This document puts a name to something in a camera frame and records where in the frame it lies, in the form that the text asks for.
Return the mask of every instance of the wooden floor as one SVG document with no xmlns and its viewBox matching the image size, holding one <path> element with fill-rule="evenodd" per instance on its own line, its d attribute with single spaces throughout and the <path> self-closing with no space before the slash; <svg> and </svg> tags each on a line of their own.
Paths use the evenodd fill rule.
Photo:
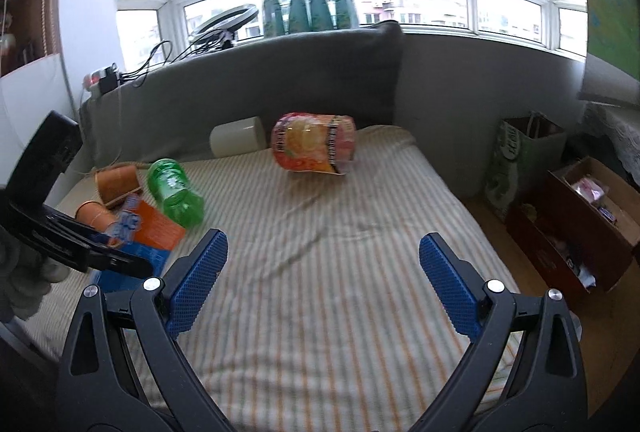
<svg viewBox="0 0 640 432">
<path fill-rule="evenodd" d="M 465 201 L 489 242 L 525 295 L 541 295 L 545 281 L 481 199 Z M 609 397 L 640 348 L 640 268 L 631 264 L 609 293 L 592 293 L 574 309 L 582 323 L 580 349 L 589 414 Z"/>
</svg>

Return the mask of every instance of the gray fabric cover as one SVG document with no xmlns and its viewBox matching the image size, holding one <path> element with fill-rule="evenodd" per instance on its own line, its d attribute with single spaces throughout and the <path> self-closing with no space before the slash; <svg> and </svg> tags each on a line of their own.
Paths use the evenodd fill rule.
<svg viewBox="0 0 640 432">
<path fill-rule="evenodd" d="M 177 62 L 149 73 L 140 87 L 140 80 L 129 82 L 86 101 L 84 144 L 94 165 L 105 167 L 114 160 L 209 159 L 213 127 L 253 116 L 268 136 L 292 111 L 350 115 L 358 129 L 389 125 L 402 47 L 400 25 L 387 21 L 265 39 Z"/>
</svg>

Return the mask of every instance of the green plastic bottle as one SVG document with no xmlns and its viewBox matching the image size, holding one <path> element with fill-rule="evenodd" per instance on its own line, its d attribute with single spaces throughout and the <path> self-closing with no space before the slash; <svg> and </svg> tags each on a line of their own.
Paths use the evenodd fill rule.
<svg viewBox="0 0 640 432">
<path fill-rule="evenodd" d="M 146 175 L 146 185 L 162 213 L 184 228 L 199 225 L 204 218 L 204 199 L 174 159 L 156 161 Z"/>
</svg>

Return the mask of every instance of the window sill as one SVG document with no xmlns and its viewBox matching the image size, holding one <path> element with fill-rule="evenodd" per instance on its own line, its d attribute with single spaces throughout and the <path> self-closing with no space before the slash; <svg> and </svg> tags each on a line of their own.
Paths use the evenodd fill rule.
<svg viewBox="0 0 640 432">
<path fill-rule="evenodd" d="M 373 24 L 364 24 L 361 28 L 366 28 L 368 26 L 373 26 Z M 479 34 L 475 34 L 471 30 L 466 28 L 439 28 L 436 26 L 427 26 L 427 25 L 414 25 L 414 24 L 402 24 L 402 31 L 406 34 L 422 34 L 422 35 L 452 35 L 454 37 L 468 37 L 468 38 L 479 38 L 482 40 L 493 40 L 494 42 L 504 42 L 506 44 L 515 44 L 516 46 L 524 46 L 525 48 L 531 48 L 532 50 L 540 50 L 546 51 L 547 53 L 553 53 L 555 55 L 563 56 L 566 58 L 570 58 L 577 62 L 584 63 L 585 57 L 582 55 L 578 55 L 577 53 L 572 53 L 567 50 L 550 50 L 546 46 L 544 46 L 540 42 L 535 42 L 533 40 L 527 40 L 525 38 L 513 37 L 510 35 L 501 35 L 494 34 L 492 32 L 480 32 Z M 236 46 L 242 46 L 244 44 L 250 44 L 255 40 L 262 40 L 264 37 L 260 35 L 260 37 L 252 37 L 245 38 L 242 40 L 238 40 L 235 42 Z"/>
</svg>

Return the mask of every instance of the orange cup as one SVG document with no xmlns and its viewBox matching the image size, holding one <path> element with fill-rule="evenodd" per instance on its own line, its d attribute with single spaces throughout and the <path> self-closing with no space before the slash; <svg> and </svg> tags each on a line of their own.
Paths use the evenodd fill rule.
<svg viewBox="0 0 640 432">
<path fill-rule="evenodd" d="M 86 201 L 76 210 L 76 221 L 95 228 L 101 233 L 106 233 L 111 225 L 118 221 L 107 208 L 97 201 Z"/>
<path fill-rule="evenodd" d="M 108 209 L 123 203 L 129 194 L 139 193 L 142 190 L 136 175 L 135 165 L 125 165 L 96 172 L 95 185 L 100 199 Z"/>
</svg>

